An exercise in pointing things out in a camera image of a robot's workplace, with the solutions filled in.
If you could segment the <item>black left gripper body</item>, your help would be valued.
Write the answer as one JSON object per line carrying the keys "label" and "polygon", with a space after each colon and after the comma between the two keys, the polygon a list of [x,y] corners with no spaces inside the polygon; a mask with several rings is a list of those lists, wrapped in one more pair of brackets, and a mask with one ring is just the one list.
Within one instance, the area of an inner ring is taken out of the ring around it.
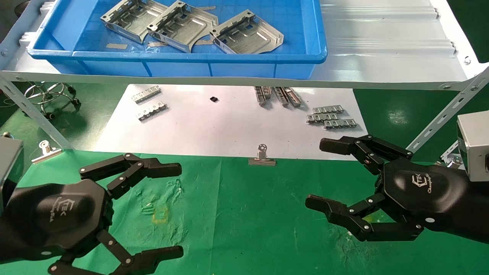
{"label": "black left gripper body", "polygon": [[83,257],[112,224],[112,199],[98,183],[47,183],[13,192],[13,258]]}

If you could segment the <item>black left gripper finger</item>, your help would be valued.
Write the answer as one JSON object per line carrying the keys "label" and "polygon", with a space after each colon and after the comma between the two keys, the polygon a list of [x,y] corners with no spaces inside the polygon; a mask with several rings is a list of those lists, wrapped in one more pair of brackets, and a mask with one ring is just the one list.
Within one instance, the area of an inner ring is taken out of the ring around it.
{"label": "black left gripper finger", "polygon": [[163,164],[157,158],[124,154],[82,167],[79,174],[81,179],[91,179],[94,182],[117,175],[107,185],[109,197],[117,200],[145,178],[180,176],[182,167],[179,163]]}
{"label": "black left gripper finger", "polygon": [[[111,275],[150,275],[155,272],[159,263],[162,261],[181,258],[184,255],[182,246],[149,249],[135,255],[130,255],[107,230],[101,230],[96,235],[96,238],[120,262],[119,266],[110,273]],[[91,270],[73,266],[72,263],[74,260],[75,256],[71,254],[63,255],[49,267],[49,274],[99,275],[99,273]]]}

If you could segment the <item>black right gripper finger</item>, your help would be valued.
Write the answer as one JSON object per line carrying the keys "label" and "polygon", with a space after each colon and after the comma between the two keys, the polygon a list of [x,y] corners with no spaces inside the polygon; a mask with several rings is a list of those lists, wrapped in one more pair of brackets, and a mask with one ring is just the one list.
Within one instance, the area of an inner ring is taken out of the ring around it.
{"label": "black right gripper finger", "polygon": [[371,174],[379,175],[385,161],[411,160],[413,153],[372,135],[360,137],[343,136],[340,139],[321,139],[319,148],[323,152],[352,155]]}
{"label": "black right gripper finger", "polygon": [[[424,230],[413,219],[396,216],[393,202],[376,193],[348,207],[342,202],[310,194],[305,206],[325,214],[329,223],[346,228],[359,241],[414,241]],[[368,222],[364,218],[378,210],[389,214],[394,222]]]}

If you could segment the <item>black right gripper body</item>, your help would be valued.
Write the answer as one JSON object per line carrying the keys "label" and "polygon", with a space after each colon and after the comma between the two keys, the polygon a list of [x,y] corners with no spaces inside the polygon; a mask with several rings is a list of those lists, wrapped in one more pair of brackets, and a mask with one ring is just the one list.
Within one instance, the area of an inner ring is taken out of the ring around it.
{"label": "black right gripper body", "polygon": [[394,221],[444,233],[464,233],[461,206],[469,188],[465,171],[399,159],[384,164],[377,191]]}

